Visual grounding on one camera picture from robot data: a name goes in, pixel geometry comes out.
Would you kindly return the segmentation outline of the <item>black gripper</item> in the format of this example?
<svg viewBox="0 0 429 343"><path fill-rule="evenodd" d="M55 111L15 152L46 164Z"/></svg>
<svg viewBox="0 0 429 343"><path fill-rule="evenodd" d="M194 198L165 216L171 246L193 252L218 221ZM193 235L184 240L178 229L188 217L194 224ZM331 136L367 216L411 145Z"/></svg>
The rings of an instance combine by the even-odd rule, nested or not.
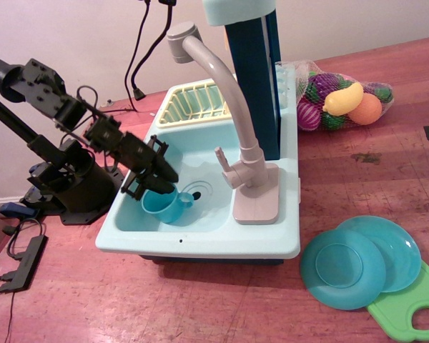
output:
<svg viewBox="0 0 429 343"><path fill-rule="evenodd" d="M94 151L106 153L131 170L121 186L121 193L135 200L141 200L146 190L172 193L172 183L177 183L179 176L164 157L169 145L157 135L151 135L146 144L132 133L122 132L120 125L111 116L100 117L85 131L84 138Z"/></svg>

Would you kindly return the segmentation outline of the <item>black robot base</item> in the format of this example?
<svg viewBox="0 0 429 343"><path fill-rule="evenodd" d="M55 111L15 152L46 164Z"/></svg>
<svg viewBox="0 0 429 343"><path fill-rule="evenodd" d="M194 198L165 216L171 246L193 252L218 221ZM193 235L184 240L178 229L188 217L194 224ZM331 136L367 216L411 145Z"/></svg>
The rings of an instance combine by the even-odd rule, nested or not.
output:
<svg viewBox="0 0 429 343"><path fill-rule="evenodd" d="M43 217L58 216L64 225L91 224L106 214L124 180L92 162L81 174L58 170L50 163L33 166L31 188L19 200Z"/></svg>

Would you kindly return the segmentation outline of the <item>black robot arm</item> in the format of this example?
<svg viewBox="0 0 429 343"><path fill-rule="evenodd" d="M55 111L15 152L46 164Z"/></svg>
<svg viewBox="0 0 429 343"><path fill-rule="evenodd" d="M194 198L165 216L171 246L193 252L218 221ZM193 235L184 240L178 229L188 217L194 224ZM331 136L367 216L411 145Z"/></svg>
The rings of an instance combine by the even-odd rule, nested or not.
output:
<svg viewBox="0 0 429 343"><path fill-rule="evenodd" d="M67 94L64 81L53 69L34 59L24 66L0 60L0 94L11 102L32 105L67 134L72 134L90 111L94 122L81 141L130 170L121 188L123 193L140 200L146 191L171 194L175 190L179 177L164 158L167 143L156 136L143 142L129 132L121 132L120 123L112 116L88 104L80 95Z"/></svg>

